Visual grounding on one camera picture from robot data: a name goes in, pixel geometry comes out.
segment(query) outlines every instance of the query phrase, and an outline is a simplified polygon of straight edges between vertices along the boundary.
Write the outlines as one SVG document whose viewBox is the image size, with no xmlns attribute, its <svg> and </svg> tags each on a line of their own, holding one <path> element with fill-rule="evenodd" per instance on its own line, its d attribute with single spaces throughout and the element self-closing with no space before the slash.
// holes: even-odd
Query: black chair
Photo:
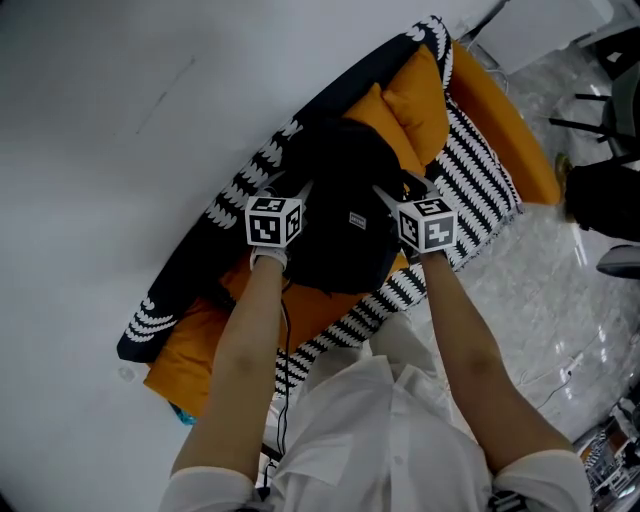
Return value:
<svg viewBox="0 0 640 512">
<path fill-rule="evenodd" d="M 611 96 L 576 94 L 576 99 L 604 102 L 602 124 L 593 126 L 586 123 L 549 119 L 556 126 L 565 126 L 602 135 L 598 142 L 607 141 L 613 158 L 612 165 L 625 165 L 640 160 L 640 63 L 633 65 L 614 82 Z"/>
</svg>

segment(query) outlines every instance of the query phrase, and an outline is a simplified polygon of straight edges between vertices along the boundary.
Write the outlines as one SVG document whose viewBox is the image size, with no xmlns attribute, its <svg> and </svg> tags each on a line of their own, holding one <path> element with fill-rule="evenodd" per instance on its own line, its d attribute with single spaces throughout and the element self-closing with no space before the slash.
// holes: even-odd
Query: white wall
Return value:
<svg viewBox="0 0 640 512">
<path fill-rule="evenodd" d="M 459 32 L 495 3 L 0 8 L 0 489 L 18 511 L 157 507 L 187 429 L 140 373 L 118 377 L 115 344 L 171 251 L 360 57 L 427 13 Z"/>
</svg>

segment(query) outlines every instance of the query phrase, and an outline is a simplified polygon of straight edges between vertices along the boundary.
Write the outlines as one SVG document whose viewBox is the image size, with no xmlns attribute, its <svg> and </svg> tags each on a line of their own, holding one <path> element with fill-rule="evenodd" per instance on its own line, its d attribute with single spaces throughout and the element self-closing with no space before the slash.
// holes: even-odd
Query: black fabric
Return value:
<svg viewBox="0 0 640 512">
<path fill-rule="evenodd" d="M 567 178 L 567 210 L 581 228 L 640 242 L 640 173 L 606 162 L 576 167 Z"/>
<path fill-rule="evenodd" d="M 307 226 L 287 268 L 292 281 L 325 292 L 380 288 L 400 245 L 395 221 L 373 186 L 402 200 L 403 172 L 393 149 L 367 125 L 326 119 L 291 139 L 281 167 L 313 180 Z"/>
</svg>

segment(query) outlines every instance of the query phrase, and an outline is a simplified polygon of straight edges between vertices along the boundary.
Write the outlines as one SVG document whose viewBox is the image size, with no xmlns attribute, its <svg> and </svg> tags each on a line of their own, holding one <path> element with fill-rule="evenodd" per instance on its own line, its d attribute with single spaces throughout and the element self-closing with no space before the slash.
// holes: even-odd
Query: white shirt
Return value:
<svg viewBox="0 0 640 512">
<path fill-rule="evenodd" d="M 497 490 L 531 511 L 590 510 L 577 455 L 533 454 L 494 478 L 482 449 L 442 419 L 433 385 L 411 365 L 395 380 L 385 356 L 361 360 L 301 396 L 266 502 L 244 475 L 190 468 L 173 475 L 160 511 L 484 512 Z"/>
</svg>

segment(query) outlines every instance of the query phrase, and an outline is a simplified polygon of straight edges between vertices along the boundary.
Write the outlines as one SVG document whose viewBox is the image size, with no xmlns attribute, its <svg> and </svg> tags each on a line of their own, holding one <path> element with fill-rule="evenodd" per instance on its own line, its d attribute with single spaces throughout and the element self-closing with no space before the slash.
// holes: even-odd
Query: white cube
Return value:
<svg viewBox="0 0 640 512">
<path fill-rule="evenodd" d="M 249 245 L 286 247 L 302 231 L 302 201 L 250 197 L 244 217 Z"/>
<path fill-rule="evenodd" d="M 458 236 L 458 214 L 441 198 L 398 204 L 400 238 L 419 253 L 453 247 Z"/>
</svg>

